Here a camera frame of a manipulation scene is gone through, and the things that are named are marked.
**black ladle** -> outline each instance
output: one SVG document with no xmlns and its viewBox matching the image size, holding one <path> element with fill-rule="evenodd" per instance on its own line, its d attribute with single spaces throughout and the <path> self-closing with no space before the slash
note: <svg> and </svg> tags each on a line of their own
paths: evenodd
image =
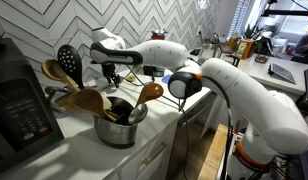
<svg viewBox="0 0 308 180">
<path fill-rule="evenodd" d="M 57 59 L 61 68 L 71 77 L 80 89 L 85 89 L 82 82 L 82 59 L 78 51 L 65 44 L 58 49 Z"/>
</svg>

